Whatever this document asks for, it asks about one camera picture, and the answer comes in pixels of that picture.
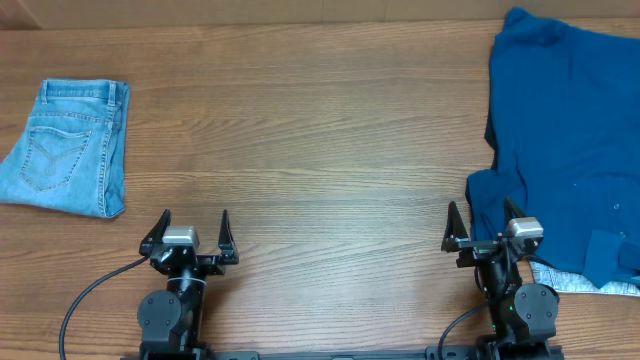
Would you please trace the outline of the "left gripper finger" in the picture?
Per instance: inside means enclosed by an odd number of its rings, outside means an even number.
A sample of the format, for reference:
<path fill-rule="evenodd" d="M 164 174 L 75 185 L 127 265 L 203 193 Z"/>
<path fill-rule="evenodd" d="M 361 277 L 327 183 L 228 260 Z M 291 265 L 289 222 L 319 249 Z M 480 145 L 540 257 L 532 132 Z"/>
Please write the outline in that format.
<path fill-rule="evenodd" d="M 224 210 L 222 214 L 218 248 L 221 251 L 222 256 L 236 255 L 236 244 L 231 232 L 229 213 L 227 210 Z"/>
<path fill-rule="evenodd" d="M 171 212 L 169 209 L 165 209 L 160 216 L 157 223 L 149 231 L 149 233 L 143 238 L 140 243 L 141 248 L 152 248 L 155 244 L 162 242 L 162 238 L 166 229 L 171 223 Z"/>

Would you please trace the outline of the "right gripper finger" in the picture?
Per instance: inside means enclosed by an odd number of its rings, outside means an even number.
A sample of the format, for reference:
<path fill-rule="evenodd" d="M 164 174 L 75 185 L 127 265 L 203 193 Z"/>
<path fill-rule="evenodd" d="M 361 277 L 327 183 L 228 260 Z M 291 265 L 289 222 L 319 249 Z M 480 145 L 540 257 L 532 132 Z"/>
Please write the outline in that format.
<path fill-rule="evenodd" d="M 510 197 L 507 197 L 504 200 L 504 212 L 507 221 L 526 217 L 524 211 L 521 210 L 520 207 Z"/>
<path fill-rule="evenodd" d="M 444 232 L 445 239 L 469 240 L 467 229 L 462 220 L 460 211 L 455 201 L 448 204 L 447 223 Z"/>

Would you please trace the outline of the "blue polo shirt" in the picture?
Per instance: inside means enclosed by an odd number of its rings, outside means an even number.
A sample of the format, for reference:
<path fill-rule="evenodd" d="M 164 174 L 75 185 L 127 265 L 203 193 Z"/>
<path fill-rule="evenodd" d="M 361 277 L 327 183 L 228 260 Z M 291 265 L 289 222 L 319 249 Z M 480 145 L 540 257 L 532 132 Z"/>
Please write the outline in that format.
<path fill-rule="evenodd" d="M 492 165 L 467 180 L 472 236 L 538 219 L 541 264 L 594 286 L 639 281 L 639 43 L 511 10 L 489 62 Z"/>

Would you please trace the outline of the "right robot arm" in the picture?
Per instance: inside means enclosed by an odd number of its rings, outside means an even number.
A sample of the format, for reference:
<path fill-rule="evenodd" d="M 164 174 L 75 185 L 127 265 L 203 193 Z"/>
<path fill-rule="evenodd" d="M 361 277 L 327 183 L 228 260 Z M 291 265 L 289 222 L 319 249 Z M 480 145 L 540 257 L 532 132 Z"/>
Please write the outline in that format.
<path fill-rule="evenodd" d="M 443 331 L 434 359 L 563 360 L 560 346 L 549 339 L 556 335 L 559 295 L 552 287 L 522 281 L 517 263 L 534 255 L 543 241 L 543 227 L 511 200 L 504 202 L 510 216 L 504 231 L 492 240 L 473 240 L 467 233 L 455 202 L 448 205 L 447 224 L 441 250 L 456 253 L 459 268 L 474 269 L 476 286 L 485 302 L 456 318 Z M 488 311 L 492 333 L 473 345 L 447 347 L 445 340 L 461 322 Z"/>

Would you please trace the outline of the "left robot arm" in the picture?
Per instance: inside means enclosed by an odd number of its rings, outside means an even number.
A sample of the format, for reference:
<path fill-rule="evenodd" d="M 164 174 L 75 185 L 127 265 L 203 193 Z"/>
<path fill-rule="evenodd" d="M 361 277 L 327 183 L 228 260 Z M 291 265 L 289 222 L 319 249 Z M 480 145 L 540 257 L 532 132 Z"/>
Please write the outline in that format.
<path fill-rule="evenodd" d="M 228 265 L 239 263 L 229 214 L 224 211 L 218 238 L 220 252 L 198 253 L 193 226 L 172 226 L 166 210 L 141 241 L 139 253 L 167 277 L 166 288 L 148 294 L 140 303 L 137 320 L 142 329 L 141 359 L 213 359 L 210 347 L 199 340 L 207 279 L 222 276 Z"/>

